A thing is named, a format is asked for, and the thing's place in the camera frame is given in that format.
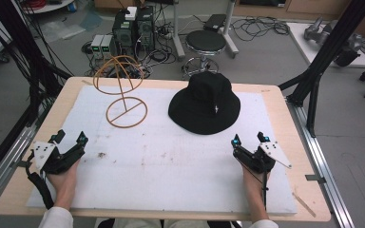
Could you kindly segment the white adapter box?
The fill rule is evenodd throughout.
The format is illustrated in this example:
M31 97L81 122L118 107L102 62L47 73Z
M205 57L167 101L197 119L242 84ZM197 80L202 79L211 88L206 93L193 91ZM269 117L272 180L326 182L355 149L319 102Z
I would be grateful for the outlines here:
M128 7L126 9L125 19L127 21L134 21L137 17L137 8L136 7Z

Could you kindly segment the white foam mat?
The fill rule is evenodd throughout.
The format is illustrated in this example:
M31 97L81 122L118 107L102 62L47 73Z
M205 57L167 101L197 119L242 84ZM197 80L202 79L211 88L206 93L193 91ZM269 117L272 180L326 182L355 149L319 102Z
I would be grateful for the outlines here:
M62 126L59 148L67 151L79 134L88 138L78 166L73 205L79 209L162 212L248 212L242 171L231 142L257 149L258 133L273 137L261 94L239 93L237 121L218 134L198 135L170 120L167 109L172 88L143 88L134 96L144 100L144 121L122 129L106 120L113 97L92 85L80 90Z

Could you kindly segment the black metal frame post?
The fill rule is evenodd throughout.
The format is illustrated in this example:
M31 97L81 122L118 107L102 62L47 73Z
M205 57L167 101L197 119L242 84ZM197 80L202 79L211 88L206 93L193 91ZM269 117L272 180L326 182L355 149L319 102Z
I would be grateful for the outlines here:
M305 98L310 96L306 127L313 137L316 136L315 118L320 79L364 17L365 0L352 0L312 63L297 77L279 85L280 90L296 86L287 97L288 102L295 106L303 107Z
M63 71L43 55L11 0L0 0L0 22L11 39L9 44L0 34L0 43L29 83L30 105L26 116L31 124L39 118L40 105L47 107L45 101L52 105L64 87L62 81L73 74Z

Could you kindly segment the person's left hand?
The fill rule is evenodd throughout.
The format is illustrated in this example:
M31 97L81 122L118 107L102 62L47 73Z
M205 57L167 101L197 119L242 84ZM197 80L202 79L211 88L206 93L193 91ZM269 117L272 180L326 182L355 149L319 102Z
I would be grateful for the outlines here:
M80 161L74 163L68 171L53 175L48 174L48 180L56 192L54 205L69 210L73 202L77 182L77 167Z

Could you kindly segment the aluminium rail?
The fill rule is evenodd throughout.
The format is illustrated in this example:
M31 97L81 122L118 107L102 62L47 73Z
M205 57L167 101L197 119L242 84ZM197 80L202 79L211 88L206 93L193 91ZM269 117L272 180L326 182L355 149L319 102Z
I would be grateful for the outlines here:
M23 158L49 112L49 108L40 106L36 117L31 117L30 110L31 107L28 106L0 144L0 188L12 172L12 168L16 168Z
M328 204L329 212L334 217L338 228L355 228L355 224L346 207L336 181L331 172L324 153L316 137L313 137L306 127L307 114L303 107L286 102L298 134L304 144L305 151L315 172L312 180L316 181L322 191L322 195Z

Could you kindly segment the white table leg frame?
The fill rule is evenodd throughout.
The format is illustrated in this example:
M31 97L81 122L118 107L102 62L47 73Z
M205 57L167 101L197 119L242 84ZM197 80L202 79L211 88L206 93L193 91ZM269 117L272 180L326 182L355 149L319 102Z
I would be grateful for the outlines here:
M185 52L183 49L182 42L179 36L179 0L173 1L173 30L172 30L172 41L176 49L177 60L182 61L185 58ZM239 54L239 50L232 40L229 32L232 30L232 16L235 7L236 0L228 0L226 10L226 21L223 28L220 28L220 32L226 41L226 45L231 51L231 57L235 58Z

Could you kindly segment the black computer tower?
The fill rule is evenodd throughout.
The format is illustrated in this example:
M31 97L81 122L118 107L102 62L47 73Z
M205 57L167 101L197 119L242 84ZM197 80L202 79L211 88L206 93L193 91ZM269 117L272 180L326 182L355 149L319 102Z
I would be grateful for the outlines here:
M155 49L153 16L154 8L152 6L148 6L139 9L136 18L141 46L148 51Z
M127 9L117 12L112 26L112 34L115 41L117 53L119 55L135 55L136 24L134 21L127 20L130 15Z

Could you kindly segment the black round stool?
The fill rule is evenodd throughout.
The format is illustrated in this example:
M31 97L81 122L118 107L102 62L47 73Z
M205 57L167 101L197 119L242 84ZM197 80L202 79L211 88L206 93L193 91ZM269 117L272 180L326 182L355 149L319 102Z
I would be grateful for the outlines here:
M219 71L218 63L210 59L210 56L218 55L225 50L226 41L221 34L205 29L192 31L185 37L185 45L189 50L199 54L199 57L190 58L182 66L183 78L204 71L214 73Z

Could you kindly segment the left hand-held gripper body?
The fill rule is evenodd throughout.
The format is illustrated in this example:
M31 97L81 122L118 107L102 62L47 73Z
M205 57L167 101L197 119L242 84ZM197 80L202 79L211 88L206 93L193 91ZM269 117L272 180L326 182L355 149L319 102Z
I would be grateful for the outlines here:
M38 171L48 174L61 174L66 171L85 154L85 143L77 142L66 153L61 154L55 143L33 142L32 152Z

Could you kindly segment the white power supply box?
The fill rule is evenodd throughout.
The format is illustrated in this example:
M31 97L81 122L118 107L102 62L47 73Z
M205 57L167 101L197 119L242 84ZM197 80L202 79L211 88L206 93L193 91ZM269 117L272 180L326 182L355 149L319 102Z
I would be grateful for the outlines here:
M93 56L96 58L96 59L103 59L104 58L104 55L102 53L102 50L101 50L101 43L104 39L104 36L99 34L99 35L96 35L91 44L90 44L90 47L92 49L92 53L93 53Z
M102 39L101 46L100 46L103 58L110 59L114 52L114 43L113 43L113 36L112 35L105 35Z

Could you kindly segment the black flat box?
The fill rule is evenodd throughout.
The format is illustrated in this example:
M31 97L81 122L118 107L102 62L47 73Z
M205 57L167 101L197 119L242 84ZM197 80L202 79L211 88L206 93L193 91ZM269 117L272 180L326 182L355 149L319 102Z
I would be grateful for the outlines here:
M226 19L225 14L212 14L203 25L205 30L211 30L217 32L224 24Z

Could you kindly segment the wooden wire hat stand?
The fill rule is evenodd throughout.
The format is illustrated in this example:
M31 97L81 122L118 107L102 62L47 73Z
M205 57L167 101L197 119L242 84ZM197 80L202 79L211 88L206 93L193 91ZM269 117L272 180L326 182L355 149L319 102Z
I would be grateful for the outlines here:
M115 85L105 89L100 85L113 73ZM105 95L115 96L116 100L106 108L107 122L117 128L131 128L144 121L148 106L139 97L131 95L144 81L144 72L138 62L130 56L111 57L93 76L93 86Z

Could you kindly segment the black bucket hat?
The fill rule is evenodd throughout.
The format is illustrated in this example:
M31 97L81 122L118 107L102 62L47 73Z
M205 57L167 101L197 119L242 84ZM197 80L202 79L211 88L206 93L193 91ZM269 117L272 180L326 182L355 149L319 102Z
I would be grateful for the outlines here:
M240 99L221 73L204 71L190 77L168 107L169 118L183 129L212 135L227 129L240 115Z

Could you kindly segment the person's right hand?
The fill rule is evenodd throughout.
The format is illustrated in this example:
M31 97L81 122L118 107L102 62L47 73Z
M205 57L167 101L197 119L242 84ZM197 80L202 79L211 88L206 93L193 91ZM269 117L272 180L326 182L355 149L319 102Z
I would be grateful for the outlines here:
M253 174L245 167L242 168L243 187L253 222L269 219L262 198L261 174Z

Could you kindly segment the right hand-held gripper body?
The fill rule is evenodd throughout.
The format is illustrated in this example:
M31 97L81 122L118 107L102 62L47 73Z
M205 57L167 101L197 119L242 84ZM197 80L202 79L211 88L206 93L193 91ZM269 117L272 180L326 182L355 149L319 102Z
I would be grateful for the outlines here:
M292 164L277 142L261 142L256 151L233 150L233 156L248 170L256 173L270 172L278 162L287 168Z

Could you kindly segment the white platform board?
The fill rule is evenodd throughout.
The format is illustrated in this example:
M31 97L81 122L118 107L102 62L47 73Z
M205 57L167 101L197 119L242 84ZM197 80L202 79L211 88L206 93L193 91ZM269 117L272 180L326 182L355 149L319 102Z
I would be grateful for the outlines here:
M320 46L313 40L307 41L303 38L304 31L309 27L309 24L288 23L287 26L290 28L291 36L296 41L304 59L308 64L311 64L317 56ZM349 64L349 67L365 68L365 54L361 50L358 54L359 56Z

